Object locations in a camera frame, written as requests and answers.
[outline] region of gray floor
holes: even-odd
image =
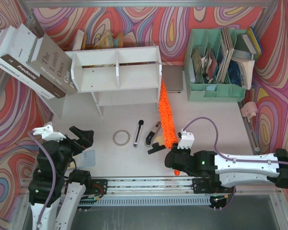
[[[25,230],[32,229],[30,213]],[[95,207],[76,213],[72,230],[277,230],[269,196],[235,196],[228,209],[201,206]]]

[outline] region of red wire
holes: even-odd
[[[104,190],[99,185],[95,184],[95,185],[93,185],[93,187],[99,188],[101,190],[101,194],[102,195],[104,194]]]

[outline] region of book spine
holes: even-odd
[[[14,69],[21,76],[22,82],[37,91],[46,98],[52,98],[53,96],[61,98],[65,96],[65,93],[58,87],[55,87],[51,82],[45,79],[42,75],[38,76],[30,71],[25,65],[14,59],[11,55],[4,55],[1,58],[2,64]]]
[[[29,65],[32,68],[34,68],[37,72],[41,73],[48,81],[53,83],[55,86],[57,86],[60,90],[62,90],[67,95],[72,95],[72,94],[74,94],[77,91],[76,89],[73,90],[71,87],[64,86],[63,82],[60,79],[57,79],[54,75],[52,75],[46,69],[46,67],[41,65],[38,61],[30,62]]]

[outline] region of teal plastic container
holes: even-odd
[[[230,37],[235,46],[237,35],[245,34],[245,30],[230,29]],[[201,83],[191,83],[189,74],[189,62],[193,55],[193,50],[199,46],[200,55],[203,57],[207,44],[215,55],[218,56],[222,41],[221,29],[192,29],[188,42],[187,53],[184,61],[184,74],[186,78],[188,100],[193,102],[241,102],[245,96],[245,88],[231,84],[228,74],[224,83],[217,83],[213,79],[212,83],[205,84],[203,78]],[[215,85],[215,91],[207,91],[207,86]]]

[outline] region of gray notebook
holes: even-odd
[[[180,92],[183,90],[182,66],[162,65],[162,78],[165,82],[167,91]]]

